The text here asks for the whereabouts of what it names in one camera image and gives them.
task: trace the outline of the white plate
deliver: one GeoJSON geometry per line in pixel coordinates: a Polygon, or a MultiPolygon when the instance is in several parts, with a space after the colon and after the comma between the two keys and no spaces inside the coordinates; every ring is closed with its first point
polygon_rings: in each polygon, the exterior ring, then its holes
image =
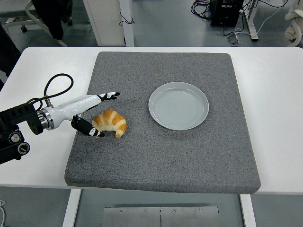
{"type": "Polygon", "coordinates": [[[165,128],[188,130],[207,117],[209,104],[197,87],[172,82],[158,87],[151,95],[148,108],[153,119],[165,128]]]}

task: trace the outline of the white desk leg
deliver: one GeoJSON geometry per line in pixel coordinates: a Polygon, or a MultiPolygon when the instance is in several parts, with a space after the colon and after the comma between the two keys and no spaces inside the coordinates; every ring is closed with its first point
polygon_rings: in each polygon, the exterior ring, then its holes
{"type": "Polygon", "coordinates": [[[252,208],[250,195],[240,195],[242,215],[245,227],[256,227],[254,210],[252,208]]]}
{"type": "Polygon", "coordinates": [[[257,3],[258,3],[257,0],[253,0],[252,4],[250,5],[251,9],[248,9],[248,7],[247,7],[244,11],[247,27],[251,34],[250,37],[251,37],[252,41],[257,41],[259,39],[254,22],[253,22],[256,12],[257,12],[257,8],[254,8],[254,7],[256,7],[257,3]]]}
{"type": "Polygon", "coordinates": [[[81,189],[71,189],[62,227],[73,227],[76,220],[81,189]]]}
{"type": "MultiPolygon", "coordinates": [[[[119,0],[119,1],[120,1],[121,14],[127,21],[131,22],[133,0],[119,0]]],[[[126,22],[123,22],[123,30],[124,30],[126,46],[134,46],[133,24],[128,24],[126,22]]]]}

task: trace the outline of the robotic hand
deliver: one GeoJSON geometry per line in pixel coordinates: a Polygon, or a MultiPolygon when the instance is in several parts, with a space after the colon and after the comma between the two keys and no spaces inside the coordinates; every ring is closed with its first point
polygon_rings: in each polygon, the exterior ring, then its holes
{"type": "Polygon", "coordinates": [[[118,95],[120,95],[119,92],[110,92],[101,95],[81,96],[68,103],[61,104],[56,108],[50,105],[39,110],[37,113],[44,129],[52,130],[58,128],[64,120],[72,120],[71,126],[76,130],[88,136],[100,137],[104,136],[104,133],[99,132],[89,122],[80,118],[78,115],[105,100],[117,99],[116,96],[118,95]]]}
{"type": "Polygon", "coordinates": [[[89,122],[78,115],[89,110],[105,100],[117,99],[119,92],[104,93],[101,95],[86,95],[73,99],[67,103],[53,107],[50,102],[51,97],[61,95],[71,89],[73,79],[67,74],[57,74],[53,76],[45,87],[43,98],[33,98],[28,102],[0,112],[0,164],[17,159],[27,154],[30,146],[17,126],[17,124],[27,121],[30,129],[36,135],[43,132],[43,129],[52,130],[59,127],[64,120],[71,121],[71,126],[88,136],[100,137],[104,133],[99,132],[89,122]],[[67,76],[71,79],[71,85],[65,91],[56,95],[47,96],[46,90],[50,82],[58,76],[67,76]],[[45,100],[47,107],[42,107],[42,100],[45,100]],[[36,110],[34,104],[40,102],[40,107],[36,110]]]}

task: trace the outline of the floor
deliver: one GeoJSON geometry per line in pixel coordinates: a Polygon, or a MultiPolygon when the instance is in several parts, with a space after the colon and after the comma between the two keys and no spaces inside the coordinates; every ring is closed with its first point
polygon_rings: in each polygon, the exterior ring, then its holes
{"type": "MultiPolygon", "coordinates": [[[[288,46],[290,41],[284,38],[284,32],[290,23],[284,20],[284,15],[293,1],[289,0],[285,7],[264,23],[258,33],[257,42],[251,41],[247,34],[238,34],[241,46],[288,46]]],[[[82,0],[73,2],[73,25],[63,25],[63,41],[68,46],[98,46],[82,0]]],[[[210,21],[204,21],[190,12],[193,2],[194,0],[133,0],[135,46],[231,46],[227,37],[223,35],[222,27],[211,27],[210,21]]],[[[267,2],[278,6],[282,5],[284,0],[267,0],[267,2]]],[[[258,30],[263,21],[277,10],[260,2],[254,19],[256,29],[258,30]]],[[[238,27],[242,28],[241,19],[236,28],[238,27]]],[[[31,46],[59,46],[39,26],[31,25],[27,26],[27,29],[26,33],[22,33],[19,26],[10,28],[11,38],[21,52],[31,46]]],[[[233,30],[234,28],[226,28],[225,32],[233,30]]],[[[243,31],[248,32],[246,25],[243,31]]],[[[2,72],[0,79],[5,80],[2,72]]],[[[6,212],[5,226],[62,226],[69,192],[70,190],[63,189],[0,187],[0,200],[7,202],[3,206],[6,212]]],[[[200,204],[205,201],[216,204],[218,200],[222,200],[222,204],[225,201],[230,206],[230,208],[225,207],[227,223],[233,223],[230,226],[243,226],[239,200],[231,195],[167,196],[153,192],[117,193],[103,189],[84,191],[75,226],[101,226],[102,209],[106,205],[118,206],[123,202],[132,206],[140,205],[144,198],[148,198],[150,204],[174,205],[200,204]]],[[[302,196],[253,195],[252,203],[258,227],[303,226],[302,196]]]]}

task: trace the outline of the cable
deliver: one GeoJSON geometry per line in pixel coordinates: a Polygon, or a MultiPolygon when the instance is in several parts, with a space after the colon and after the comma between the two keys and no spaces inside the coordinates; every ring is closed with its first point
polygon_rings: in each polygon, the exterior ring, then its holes
{"type": "MultiPolygon", "coordinates": [[[[242,25],[243,25],[243,28],[241,29],[241,31],[243,31],[244,30],[244,17],[243,17],[243,13],[241,13],[241,17],[242,17],[242,25]]],[[[237,28],[234,32],[230,32],[228,34],[225,34],[225,29],[224,28],[225,28],[225,26],[223,26],[223,35],[224,36],[228,36],[231,33],[236,33],[236,30],[240,29],[240,28],[237,28]]]]}
{"type": "Polygon", "coordinates": [[[129,22],[128,20],[125,19],[125,17],[123,17],[123,21],[120,21],[119,22],[119,25],[123,26],[123,22],[127,23],[127,24],[134,24],[134,21],[133,21],[133,18],[132,18],[132,21],[129,22]]]}
{"type": "Polygon", "coordinates": [[[272,7],[275,7],[275,8],[281,8],[281,7],[283,7],[284,5],[286,5],[286,3],[288,3],[289,0],[287,0],[282,6],[273,6],[273,5],[268,4],[267,2],[264,2],[264,1],[261,1],[261,0],[258,0],[258,1],[263,2],[263,3],[267,4],[267,5],[272,6],[272,7]]]}
{"type": "Polygon", "coordinates": [[[0,200],[0,210],[2,211],[2,214],[3,214],[2,223],[1,223],[0,227],[3,227],[3,225],[4,225],[5,212],[4,212],[4,209],[2,208],[2,206],[3,206],[5,203],[6,203],[5,201],[0,200]]]}
{"type": "Polygon", "coordinates": [[[44,88],[44,97],[42,97],[42,98],[32,98],[32,99],[30,99],[30,100],[27,101],[27,104],[35,104],[37,102],[40,102],[40,106],[36,109],[36,111],[40,110],[41,107],[42,107],[42,100],[46,100],[46,99],[49,99],[49,98],[54,98],[56,96],[60,96],[60,95],[62,95],[64,93],[68,92],[72,88],[73,85],[74,85],[74,80],[73,80],[73,78],[70,75],[65,74],[65,73],[59,73],[57,75],[54,75],[52,78],[49,79],[49,81],[47,82],[47,84],[46,84],[46,86],[44,88]],[[68,77],[71,80],[70,86],[67,89],[65,89],[64,91],[62,91],[62,92],[59,92],[57,94],[48,96],[46,93],[47,93],[47,89],[48,89],[49,85],[51,84],[51,82],[52,82],[53,79],[55,79],[56,77],[60,77],[60,76],[66,76],[66,77],[68,77]]]}
{"type": "MultiPolygon", "coordinates": [[[[264,23],[265,23],[265,21],[267,21],[268,19],[270,19],[273,15],[275,15],[277,12],[279,12],[281,9],[279,9],[279,10],[277,10],[276,12],[274,12],[271,16],[269,16],[269,17],[267,17],[264,21],[263,21],[263,23],[262,23],[262,25],[261,25],[261,27],[259,28],[259,30],[257,31],[257,34],[259,33],[259,31],[261,30],[261,28],[263,27],[263,25],[264,25],[264,23]]],[[[239,31],[239,32],[236,32],[236,34],[239,34],[239,33],[246,33],[246,34],[248,34],[248,35],[250,35],[250,36],[253,36],[253,35],[251,35],[251,34],[249,34],[248,32],[242,32],[242,30],[241,31],[239,31]]]]}
{"type": "Polygon", "coordinates": [[[210,1],[209,0],[196,0],[193,3],[193,5],[191,6],[190,11],[194,15],[196,15],[197,17],[200,17],[202,19],[211,20],[211,18],[212,18],[210,15],[210,1]],[[204,7],[204,11],[202,13],[198,13],[196,11],[196,7],[204,7]]]}

